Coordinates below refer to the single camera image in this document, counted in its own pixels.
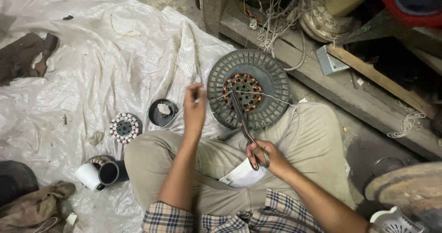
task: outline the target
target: plaid shirt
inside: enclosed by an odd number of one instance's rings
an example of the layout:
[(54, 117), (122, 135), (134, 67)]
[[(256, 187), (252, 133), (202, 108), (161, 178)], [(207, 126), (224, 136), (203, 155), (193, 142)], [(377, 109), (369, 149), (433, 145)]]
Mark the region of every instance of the plaid shirt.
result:
[[(157, 201), (146, 211), (142, 228), (143, 232), (193, 232), (193, 222), (190, 212)], [(267, 189), (264, 208), (233, 216), (203, 215), (202, 227), (211, 233), (323, 233), (304, 206), (271, 189)]]

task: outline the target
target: hand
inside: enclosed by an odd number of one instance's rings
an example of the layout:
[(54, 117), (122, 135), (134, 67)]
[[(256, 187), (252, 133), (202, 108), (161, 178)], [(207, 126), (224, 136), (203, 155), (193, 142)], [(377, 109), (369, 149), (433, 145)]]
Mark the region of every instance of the hand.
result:
[(200, 137), (206, 118), (206, 88), (201, 83), (187, 87), (184, 98), (184, 134)]
[(270, 160), (270, 165), (268, 167), (269, 171), (282, 180), (285, 179), (287, 174), (294, 170), (294, 167), (284, 157), (281, 151), (279, 151), (270, 141), (255, 140), (251, 145), (247, 145), (246, 151), (250, 162), (255, 164), (255, 160), (251, 154), (253, 152), (260, 165), (266, 163), (266, 158), (262, 152), (266, 151)]

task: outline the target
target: scissors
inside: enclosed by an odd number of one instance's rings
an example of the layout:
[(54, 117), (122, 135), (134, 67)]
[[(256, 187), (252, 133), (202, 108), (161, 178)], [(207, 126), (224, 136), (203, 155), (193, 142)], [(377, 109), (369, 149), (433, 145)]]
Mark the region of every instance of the scissors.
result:
[[(238, 100), (238, 96), (236, 95), (236, 92), (233, 90), (232, 87), (230, 87), (230, 91), (231, 91), (230, 94), (232, 94), (232, 104), (233, 104), (233, 108), (235, 109), (235, 112), (236, 112), (236, 119), (237, 119), (238, 122), (240, 123), (240, 128), (241, 128), (241, 131), (242, 131), (243, 134), (244, 134), (244, 137), (247, 139), (247, 141), (249, 142), (249, 144), (252, 144), (252, 142), (255, 142), (255, 140), (251, 137), (250, 132), (249, 132), (249, 130), (248, 130), (248, 128), (247, 128), (246, 119), (244, 118), (243, 110), (242, 110), (242, 108), (241, 108), (240, 101)], [(269, 164), (270, 164), (269, 156), (268, 156), (268, 154), (266, 153), (266, 151), (263, 150), (262, 152), (264, 153), (264, 156), (265, 156), (265, 158), (266, 158), (266, 164), (263, 165), (263, 167), (268, 168), (268, 167), (269, 167)], [(258, 162), (256, 161), (255, 154), (254, 154), (253, 152), (252, 152), (251, 154), (252, 154), (252, 156), (253, 156), (253, 159), (255, 160), (256, 168), (253, 166), (253, 164), (251, 163), (251, 161), (250, 161), (250, 159), (249, 159), (250, 166), (251, 166), (251, 168), (252, 168), (253, 170), (257, 171), (257, 170), (259, 170), (259, 164), (258, 164)]]

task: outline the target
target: khaki trousers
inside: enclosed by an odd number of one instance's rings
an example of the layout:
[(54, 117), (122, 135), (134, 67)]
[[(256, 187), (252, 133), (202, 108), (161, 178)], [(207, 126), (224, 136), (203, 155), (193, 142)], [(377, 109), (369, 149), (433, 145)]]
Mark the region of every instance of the khaki trousers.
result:
[[(328, 106), (319, 103), (290, 106), (277, 122), (253, 135), (255, 139), (271, 141), (299, 171), (349, 207), (354, 207), (345, 174), (340, 127)], [(143, 211), (156, 201), (181, 138), (181, 134), (171, 131), (150, 131), (128, 144), (125, 165)], [(270, 172), (247, 189), (219, 182), (218, 179), (247, 157), (247, 141), (239, 130), (219, 138), (221, 140), (202, 138), (198, 144), (192, 202), (195, 216), (226, 216), (262, 208), (267, 188), (299, 201), (296, 192)]]

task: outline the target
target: spool of thread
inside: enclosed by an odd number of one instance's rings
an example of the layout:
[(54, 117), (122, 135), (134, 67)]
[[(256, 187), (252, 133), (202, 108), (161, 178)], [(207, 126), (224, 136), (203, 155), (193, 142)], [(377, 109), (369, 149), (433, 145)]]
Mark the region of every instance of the spool of thread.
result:
[(98, 178), (98, 169), (92, 163), (86, 163), (78, 168), (75, 177), (94, 192), (101, 191), (105, 187)]

